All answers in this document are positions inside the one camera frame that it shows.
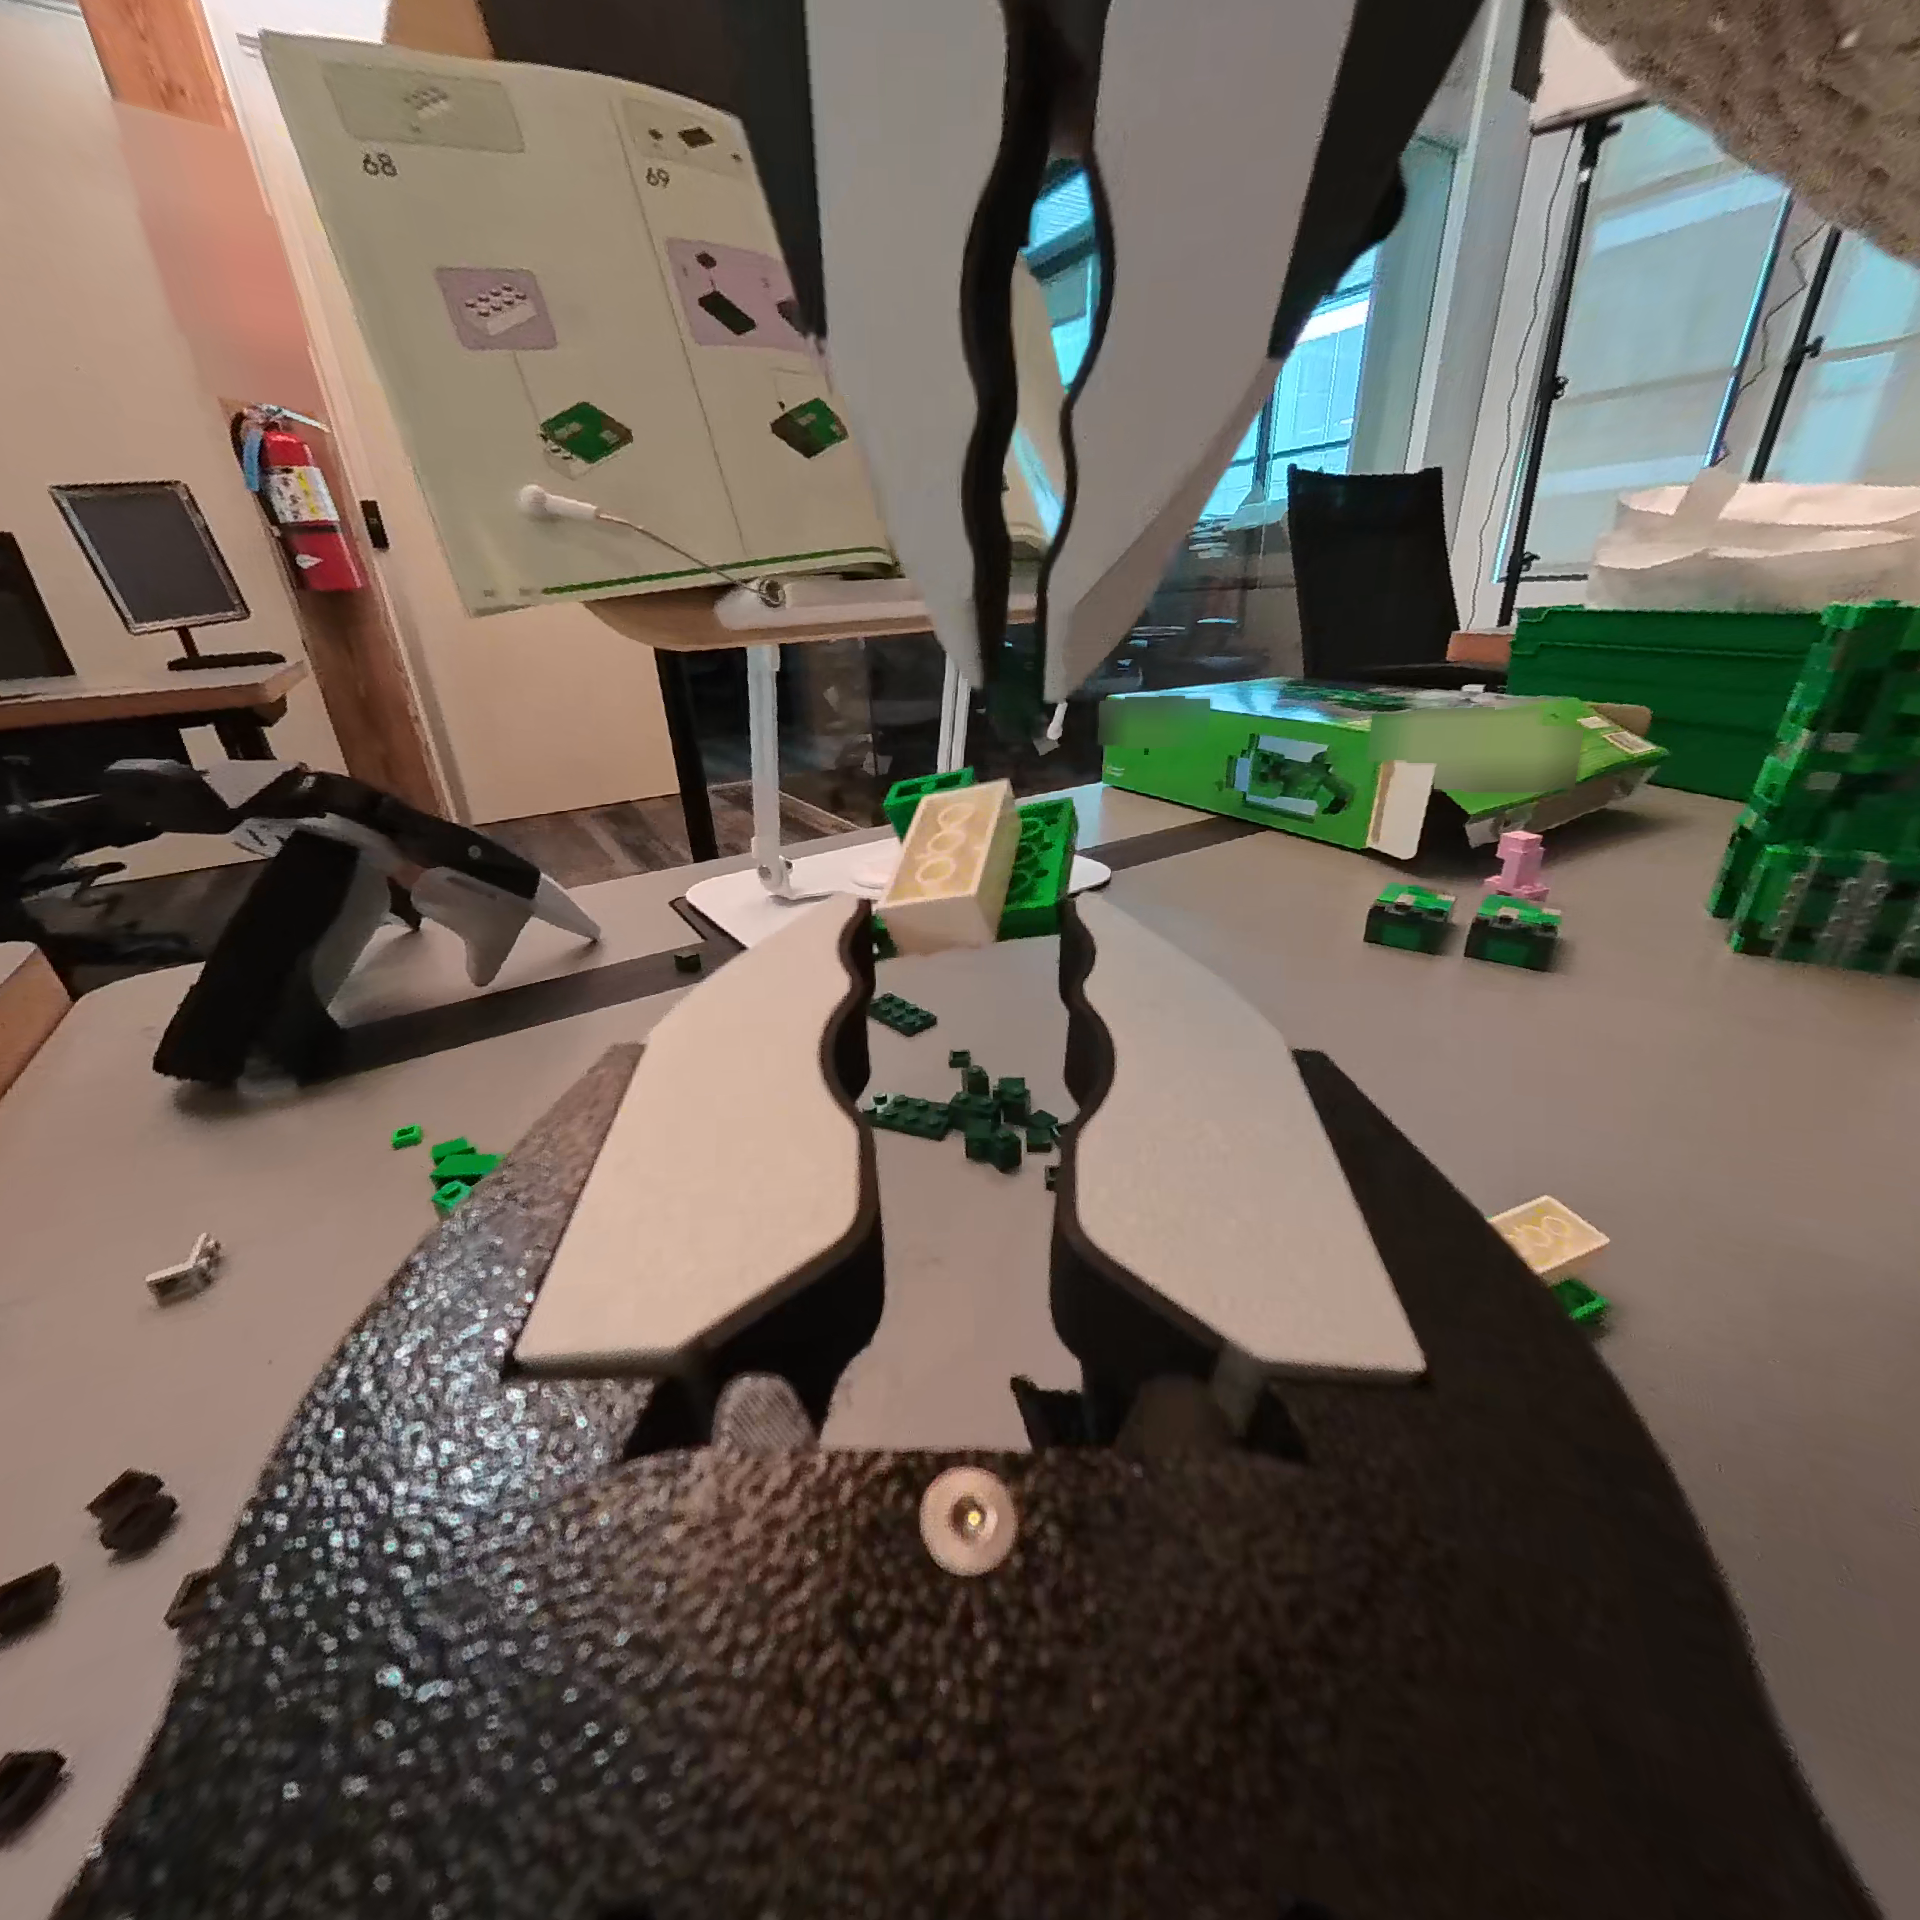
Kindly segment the large green lego build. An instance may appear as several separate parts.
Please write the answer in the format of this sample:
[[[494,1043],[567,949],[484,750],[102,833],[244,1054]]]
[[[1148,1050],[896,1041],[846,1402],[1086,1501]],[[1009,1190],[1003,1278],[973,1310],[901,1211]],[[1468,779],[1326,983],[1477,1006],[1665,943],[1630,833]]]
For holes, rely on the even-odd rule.
[[[1827,609],[1708,900],[1735,953],[1917,977],[1917,609]]]

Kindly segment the black light stand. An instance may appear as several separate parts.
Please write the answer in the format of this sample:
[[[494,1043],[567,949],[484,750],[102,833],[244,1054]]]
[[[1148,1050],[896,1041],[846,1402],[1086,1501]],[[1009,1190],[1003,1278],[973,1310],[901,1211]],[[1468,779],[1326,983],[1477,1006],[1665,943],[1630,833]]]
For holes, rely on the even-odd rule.
[[[1716,453],[1741,479],[1767,476],[1797,383],[1821,351],[1817,321],[1839,239],[1809,204],[1783,196],[1718,420]]]
[[[1651,367],[1654,132],[1645,107],[1596,114],[1575,132],[1565,257],[1501,548],[1507,597],[1521,606],[1575,594],[1651,443],[1637,410]]]

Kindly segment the white book stand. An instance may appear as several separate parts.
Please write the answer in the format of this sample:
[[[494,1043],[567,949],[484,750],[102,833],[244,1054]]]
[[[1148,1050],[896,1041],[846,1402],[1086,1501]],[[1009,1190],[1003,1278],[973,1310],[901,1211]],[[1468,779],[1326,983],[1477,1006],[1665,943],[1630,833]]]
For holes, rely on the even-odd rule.
[[[651,650],[661,665],[733,650],[747,659],[751,869],[691,885],[688,911],[735,943],[753,947],[811,900],[837,894],[870,902],[881,899],[901,857],[892,833],[797,860],[781,847],[776,670],[784,644],[896,638],[927,628],[927,613],[909,580],[805,574],[759,589],[720,591],[704,586],[604,597],[584,609],[612,634]]]

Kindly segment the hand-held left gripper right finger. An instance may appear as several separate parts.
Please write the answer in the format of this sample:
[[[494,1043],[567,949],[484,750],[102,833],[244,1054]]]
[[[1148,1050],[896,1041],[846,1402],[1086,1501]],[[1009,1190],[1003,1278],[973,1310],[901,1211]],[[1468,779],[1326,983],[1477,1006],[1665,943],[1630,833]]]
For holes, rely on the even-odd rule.
[[[1189,1380],[1413,1385],[1427,1355],[1278,1023],[1105,895],[1067,902],[1048,1314],[1096,1426]]]

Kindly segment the person's right forearm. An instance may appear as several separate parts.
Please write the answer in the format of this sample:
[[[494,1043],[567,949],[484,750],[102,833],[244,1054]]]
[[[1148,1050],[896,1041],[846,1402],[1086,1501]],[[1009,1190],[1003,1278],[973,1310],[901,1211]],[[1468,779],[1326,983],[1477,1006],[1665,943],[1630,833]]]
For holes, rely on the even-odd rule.
[[[1653,103],[1917,263],[1915,2],[1568,2]]]

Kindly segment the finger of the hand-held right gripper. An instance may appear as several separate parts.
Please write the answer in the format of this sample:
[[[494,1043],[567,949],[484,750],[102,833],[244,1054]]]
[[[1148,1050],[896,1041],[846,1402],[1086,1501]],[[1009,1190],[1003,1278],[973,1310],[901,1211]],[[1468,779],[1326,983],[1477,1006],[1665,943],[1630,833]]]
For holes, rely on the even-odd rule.
[[[1001,147],[1006,18],[995,2],[805,2],[805,35],[832,382],[897,564],[982,690],[963,267]]]
[[[1161,583],[1275,380],[1278,315],[1352,2],[1118,2],[1093,124],[1105,271],[1070,395],[1044,698]]]

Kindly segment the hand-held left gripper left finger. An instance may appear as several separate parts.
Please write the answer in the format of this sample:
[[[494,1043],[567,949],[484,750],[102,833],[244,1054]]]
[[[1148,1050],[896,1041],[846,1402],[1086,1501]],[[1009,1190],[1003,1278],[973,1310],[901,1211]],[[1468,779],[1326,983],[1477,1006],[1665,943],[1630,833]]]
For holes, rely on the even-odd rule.
[[[774,1371],[779,1311],[837,1278],[852,1330],[800,1311],[835,1380],[881,1300],[872,1129],[872,910],[819,900],[648,1030],[515,1341],[550,1379]]]

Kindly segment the lego instruction booklet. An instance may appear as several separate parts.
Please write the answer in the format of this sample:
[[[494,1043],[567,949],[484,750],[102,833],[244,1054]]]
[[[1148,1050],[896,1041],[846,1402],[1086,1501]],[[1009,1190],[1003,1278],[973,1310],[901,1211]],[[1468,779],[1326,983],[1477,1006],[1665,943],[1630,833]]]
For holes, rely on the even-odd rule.
[[[735,117],[358,38],[257,53],[472,614],[896,572]]]

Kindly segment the black office chair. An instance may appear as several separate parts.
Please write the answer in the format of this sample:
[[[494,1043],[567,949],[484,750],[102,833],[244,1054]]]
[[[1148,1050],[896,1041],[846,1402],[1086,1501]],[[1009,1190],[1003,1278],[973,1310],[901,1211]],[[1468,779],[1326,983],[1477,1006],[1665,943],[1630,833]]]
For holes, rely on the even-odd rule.
[[[1303,671],[1310,681],[1460,687],[1445,473],[1287,469]]]

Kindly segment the dark green lego piece pile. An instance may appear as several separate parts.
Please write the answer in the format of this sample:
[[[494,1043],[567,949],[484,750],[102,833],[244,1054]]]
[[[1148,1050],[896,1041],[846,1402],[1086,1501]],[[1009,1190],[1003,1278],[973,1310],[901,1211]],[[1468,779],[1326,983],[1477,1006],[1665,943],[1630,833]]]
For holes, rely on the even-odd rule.
[[[948,1050],[948,1069],[956,1074],[950,1093],[876,1093],[861,1109],[865,1122],[881,1134],[925,1143],[956,1139],[969,1164],[1007,1174],[1062,1148],[1065,1119],[1038,1107],[1019,1074],[990,1074],[966,1046]]]

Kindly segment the green lego set box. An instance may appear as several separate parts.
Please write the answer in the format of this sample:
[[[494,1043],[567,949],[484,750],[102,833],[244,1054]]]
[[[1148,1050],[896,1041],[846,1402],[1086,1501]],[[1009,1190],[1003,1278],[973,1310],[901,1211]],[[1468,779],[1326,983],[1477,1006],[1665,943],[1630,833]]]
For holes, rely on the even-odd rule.
[[[1491,847],[1575,822],[1669,756],[1643,708],[1300,679],[1116,695],[1100,742],[1108,787],[1396,861],[1430,825]]]

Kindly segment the dark computer monitor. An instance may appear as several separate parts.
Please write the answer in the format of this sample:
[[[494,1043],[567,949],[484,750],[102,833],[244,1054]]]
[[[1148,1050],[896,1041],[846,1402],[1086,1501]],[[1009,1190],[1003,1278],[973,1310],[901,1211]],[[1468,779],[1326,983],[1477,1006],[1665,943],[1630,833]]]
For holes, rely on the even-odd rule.
[[[63,650],[17,539],[1,533],[0,548],[1,681],[71,679],[76,665]]]

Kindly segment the white plastic bag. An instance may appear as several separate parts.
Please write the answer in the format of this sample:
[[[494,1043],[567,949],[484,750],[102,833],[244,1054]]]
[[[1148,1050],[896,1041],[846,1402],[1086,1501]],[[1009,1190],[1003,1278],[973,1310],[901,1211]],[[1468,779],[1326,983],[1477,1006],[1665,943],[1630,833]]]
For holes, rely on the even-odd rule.
[[[1819,613],[1917,597],[1917,490],[1741,482],[1624,492],[1587,609]]]

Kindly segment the red fire extinguisher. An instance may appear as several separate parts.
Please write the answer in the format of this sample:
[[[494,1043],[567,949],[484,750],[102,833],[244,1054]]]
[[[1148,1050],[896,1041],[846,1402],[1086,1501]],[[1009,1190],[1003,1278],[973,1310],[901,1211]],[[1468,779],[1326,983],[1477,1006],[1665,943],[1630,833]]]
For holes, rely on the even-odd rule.
[[[241,482],[304,591],[361,591],[367,574],[347,533],[316,447],[331,428],[272,403],[231,415],[231,447]]]

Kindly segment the green lego plate cream brick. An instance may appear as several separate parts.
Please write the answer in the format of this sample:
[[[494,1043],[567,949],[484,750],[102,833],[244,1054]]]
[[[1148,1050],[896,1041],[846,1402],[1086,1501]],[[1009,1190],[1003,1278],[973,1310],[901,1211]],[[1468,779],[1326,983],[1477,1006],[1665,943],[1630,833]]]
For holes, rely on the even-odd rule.
[[[901,955],[980,949],[1061,930],[1072,892],[1070,796],[1019,803],[971,771],[903,781],[886,798],[897,865],[876,919]]]
[[[1607,1330],[1614,1305],[1592,1285],[1596,1265],[1611,1250],[1607,1231],[1550,1193],[1491,1214],[1487,1225],[1547,1286],[1573,1326]]]

